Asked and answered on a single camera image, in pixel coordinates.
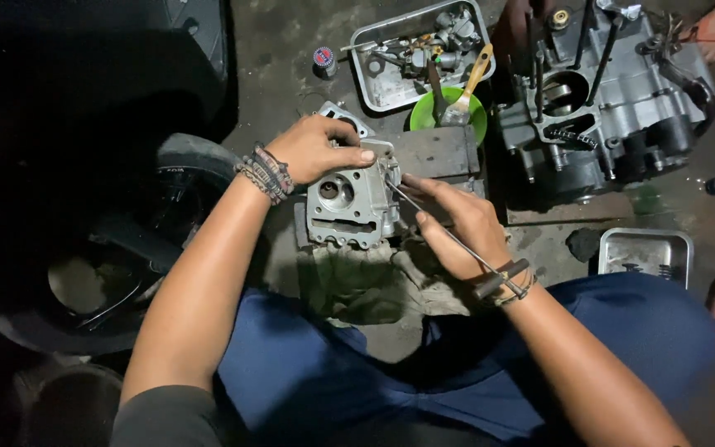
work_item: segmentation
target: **sleeve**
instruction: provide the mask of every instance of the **sleeve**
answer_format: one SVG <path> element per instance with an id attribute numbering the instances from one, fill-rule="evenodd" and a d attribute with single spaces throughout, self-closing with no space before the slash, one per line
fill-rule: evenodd
<path id="1" fill-rule="evenodd" d="M 110 447 L 220 447 L 225 445 L 222 426 L 208 391 L 186 385 L 158 387 L 121 407 Z"/>

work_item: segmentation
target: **green bowl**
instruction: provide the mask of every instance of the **green bowl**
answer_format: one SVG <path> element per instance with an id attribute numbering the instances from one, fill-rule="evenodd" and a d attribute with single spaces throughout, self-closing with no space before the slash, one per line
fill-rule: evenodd
<path id="1" fill-rule="evenodd" d="M 460 87 L 443 87 L 443 98 L 447 103 L 452 104 L 462 95 Z M 470 119 L 468 124 L 473 125 L 473 131 L 476 133 L 476 143 L 482 144 L 487 133 L 487 111 L 485 111 L 482 102 L 474 95 L 470 96 Z M 415 103 L 410 115 L 410 130 L 433 129 L 434 121 L 434 95 L 430 91 Z"/>

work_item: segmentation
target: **bracelet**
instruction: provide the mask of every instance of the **bracelet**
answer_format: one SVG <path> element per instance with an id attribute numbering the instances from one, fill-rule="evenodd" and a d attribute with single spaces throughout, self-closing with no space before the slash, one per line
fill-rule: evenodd
<path id="1" fill-rule="evenodd" d="M 269 196 L 273 205 L 287 199 L 296 184 L 288 175 L 288 164 L 281 163 L 271 153 L 256 145 L 251 155 L 242 158 L 243 163 L 235 171 L 249 178 L 264 194 Z"/>
<path id="2" fill-rule="evenodd" d="M 528 294 L 528 290 L 530 290 L 531 287 L 537 282 L 537 275 L 534 272 L 532 272 L 530 268 L 525 269 L 524 273 L 526 274 L 526 276 L 523 277 L 523 283 L 521 285 L 521 289 L 523 290 L 523 296 L 525 297 Z M 517 300 L 522 299 L 522 298 L 518 297 L 511 290 L 504 291 L 503 288 L 499 289 L 499 294 L 500 294 L 500 296 L 497 296 L 492 300 L 492 303 L 496 307 L 501 307 L 502 305 L 507 305 L 507 304 L 511 303 L 512 301 L 517 301 Z"/>

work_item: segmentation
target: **blue pants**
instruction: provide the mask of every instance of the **blue pants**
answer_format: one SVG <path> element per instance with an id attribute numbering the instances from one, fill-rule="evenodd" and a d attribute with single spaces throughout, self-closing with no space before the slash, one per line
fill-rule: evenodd
<path id="1" fill-rule="evenodd" d="M 619 273 L 548 290 L 667 406 L 715 363 L 715 323 L 676 282 Z M 360 331 L 306 315 L 299 300 L 248 290 L 218 372 L 248 429 L 268 444 L 432 415 L 505 442 L 571 436 L 501 312 L 427 317 L 422 346 L 388 365 L 367 356 Z"/>

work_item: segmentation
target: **black shirt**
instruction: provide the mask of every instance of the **black shirt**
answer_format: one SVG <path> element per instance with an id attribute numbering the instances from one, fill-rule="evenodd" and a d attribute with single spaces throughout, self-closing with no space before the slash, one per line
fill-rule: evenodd
<path id="1" fill-rule="evenodd" d="M 120 409 L 111 447 L 233 447 L 214 397 L 197 387 L 172 385 L 144 391 Z M 366 422 L 333 437 L 326 445 L 352 447 L 503 447 L 484 435 L 424 422 Z"/>

